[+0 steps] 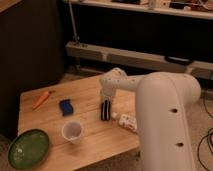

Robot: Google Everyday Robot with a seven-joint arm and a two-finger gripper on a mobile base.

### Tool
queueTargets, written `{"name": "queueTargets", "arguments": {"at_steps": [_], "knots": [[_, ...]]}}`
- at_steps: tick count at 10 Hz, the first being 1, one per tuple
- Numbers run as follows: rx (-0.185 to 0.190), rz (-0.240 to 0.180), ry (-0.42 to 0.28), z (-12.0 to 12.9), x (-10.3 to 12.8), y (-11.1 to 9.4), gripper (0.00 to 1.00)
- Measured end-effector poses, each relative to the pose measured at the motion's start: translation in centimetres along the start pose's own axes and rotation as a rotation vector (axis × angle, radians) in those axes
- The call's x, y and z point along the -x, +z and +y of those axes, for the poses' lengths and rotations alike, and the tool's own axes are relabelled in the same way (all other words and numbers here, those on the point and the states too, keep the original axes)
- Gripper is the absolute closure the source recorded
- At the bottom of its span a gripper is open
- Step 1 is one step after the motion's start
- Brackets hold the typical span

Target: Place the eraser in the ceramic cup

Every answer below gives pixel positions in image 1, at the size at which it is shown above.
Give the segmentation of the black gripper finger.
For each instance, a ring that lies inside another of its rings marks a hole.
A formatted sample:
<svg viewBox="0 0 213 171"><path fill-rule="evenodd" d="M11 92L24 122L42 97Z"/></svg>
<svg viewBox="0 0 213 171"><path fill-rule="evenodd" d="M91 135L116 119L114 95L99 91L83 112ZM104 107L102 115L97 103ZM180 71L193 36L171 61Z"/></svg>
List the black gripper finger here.
<svg viewBox="0 0 213 171"><path fill-rule="evenodd" d="M105 101L105 119L107 121L110 120L110 111L111 111L111 102L106 100Z"/></svg>
<svg viewBox="0 0 213 171"><path fill-rule="evenodd" d="M101 104L101 120L105 120L106 100Z"/></svg>

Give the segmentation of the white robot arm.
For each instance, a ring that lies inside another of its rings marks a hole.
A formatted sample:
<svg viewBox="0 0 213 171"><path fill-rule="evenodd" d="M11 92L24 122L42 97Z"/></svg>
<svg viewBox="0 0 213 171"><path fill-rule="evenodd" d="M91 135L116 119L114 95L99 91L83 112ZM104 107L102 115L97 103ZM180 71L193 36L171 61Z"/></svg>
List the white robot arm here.
<svg viewBox="0 0 213 171"><path fill-rule="evenodd" d="M128 76L114 68L100 76L101 119L110 118L118 89L135 93L142 171L196 171L185 108L201 95L190 74L153 72Z"/></svg>

